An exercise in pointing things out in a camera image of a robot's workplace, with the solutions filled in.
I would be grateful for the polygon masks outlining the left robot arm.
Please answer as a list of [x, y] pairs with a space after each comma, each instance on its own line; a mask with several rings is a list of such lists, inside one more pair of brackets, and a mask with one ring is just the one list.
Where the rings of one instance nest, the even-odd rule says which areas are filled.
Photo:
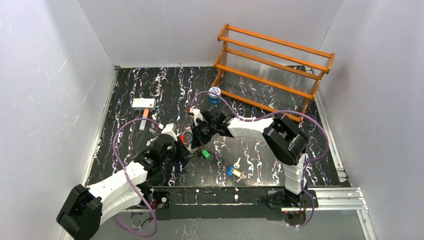
[[161, 133], [147, 149], [124, 169], [87, 187], [78, 184], [70, 190], [56, 222], [75, 240], [91, 239], [99, 227], [123, 210], [137, 205], [150, 212], [159, 203], [147, 186], [167, 161], [181, 161], [190, 154], [186, 137]]

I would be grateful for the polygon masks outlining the metal key organizer red handle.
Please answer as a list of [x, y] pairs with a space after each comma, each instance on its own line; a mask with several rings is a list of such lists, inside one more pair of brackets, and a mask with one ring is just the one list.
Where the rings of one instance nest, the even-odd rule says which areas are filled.
[[191, 129], [184, 130], [179, 137], [186, 158], [195, 157], [201, 153], [200, 147], [193, 147], [194, 135]]

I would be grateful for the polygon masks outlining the green key tag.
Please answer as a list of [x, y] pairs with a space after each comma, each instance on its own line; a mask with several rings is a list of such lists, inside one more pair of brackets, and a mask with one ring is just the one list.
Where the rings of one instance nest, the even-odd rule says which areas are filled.
[[206, 159], [210, 159], [211, 158], [211, 154], [206, 150], [206, 149], [202, 149], [201, 150], [202, 155], [206, 158]]

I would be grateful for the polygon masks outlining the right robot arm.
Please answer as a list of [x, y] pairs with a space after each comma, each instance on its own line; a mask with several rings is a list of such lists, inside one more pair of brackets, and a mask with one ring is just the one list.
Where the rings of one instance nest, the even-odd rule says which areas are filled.
[[279, 113], [262, 119], [240, 119], [219, 110], [200, 111], [196, 108], [189, 109], [188, 114], [193, 117], [193, 124], [188, 129], [191, 139], [184, 140], [188, 150], [203, 147], [214, 135], [265, 141], [283, 166], [286, 197], [300, 199], [304, 195], [307, 183], [303, 171], [308, 138], [288, 116]]

